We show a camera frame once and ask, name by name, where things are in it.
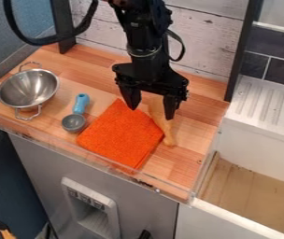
small gray bowl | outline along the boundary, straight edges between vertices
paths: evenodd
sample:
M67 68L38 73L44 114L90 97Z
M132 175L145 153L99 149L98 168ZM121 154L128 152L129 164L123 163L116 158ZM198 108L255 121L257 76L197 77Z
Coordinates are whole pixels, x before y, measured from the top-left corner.
M82 115L72 114L63 118L62 125L70 133L80 132L85 126L86 120Z

stainless steel bowl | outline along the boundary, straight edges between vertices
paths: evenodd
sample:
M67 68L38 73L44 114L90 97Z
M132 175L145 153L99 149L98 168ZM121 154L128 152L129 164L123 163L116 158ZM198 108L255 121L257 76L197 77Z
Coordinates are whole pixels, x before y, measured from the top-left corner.
M0 85L0 102L16 109L16 118L31 120L40 115L42 105L47 102L59 89L59 79L51 71L39 68L24 70L29 64L20 66L20 72L5 80ZM32 117L20 116L20 111L31 111L37 108L37 113Z

cabinet door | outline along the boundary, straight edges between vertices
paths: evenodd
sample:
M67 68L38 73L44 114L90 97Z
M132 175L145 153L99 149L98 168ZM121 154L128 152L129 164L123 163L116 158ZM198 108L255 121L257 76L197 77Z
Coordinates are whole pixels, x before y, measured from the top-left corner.
M284 234L199 199L178 210L176 239L284 239Z

bowl handle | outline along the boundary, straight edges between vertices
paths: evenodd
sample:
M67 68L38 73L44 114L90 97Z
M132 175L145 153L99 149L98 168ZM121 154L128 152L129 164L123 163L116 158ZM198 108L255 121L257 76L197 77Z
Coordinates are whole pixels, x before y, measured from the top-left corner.
M20 109L19 108L16 108L16 119L18 120L25 120L25 121L29 121L37 116L39 116L41 114L41 108L42 108L42 105L38 105L37 106L37 113L34 114L33 116L29 117L29 118L24 118L24 117L21 117L20 116Z
M23 63L23 64L19 67L19 72L22 71L22 69L23 69L23 67L24 67L25 65L30 64L30 63L32 63L32 64L37 64L37 65L39 66L39 68L42 69L42 64L41 64L41 63L27 62L27 63Z

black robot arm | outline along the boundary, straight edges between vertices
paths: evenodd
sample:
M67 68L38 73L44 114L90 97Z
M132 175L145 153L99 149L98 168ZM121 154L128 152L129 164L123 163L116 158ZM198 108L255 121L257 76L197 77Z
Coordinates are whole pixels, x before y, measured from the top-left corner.
M116 82L126 104L136 109L141 91L163 95L165 117L174 117L181 101L187 100L189 81L175 72L169 61L179 61L185 53L181 38L168 30L172 11L163 0L109 1L126 33L131 63L115 64ZM182 45L180 55L170 57L168 37Z

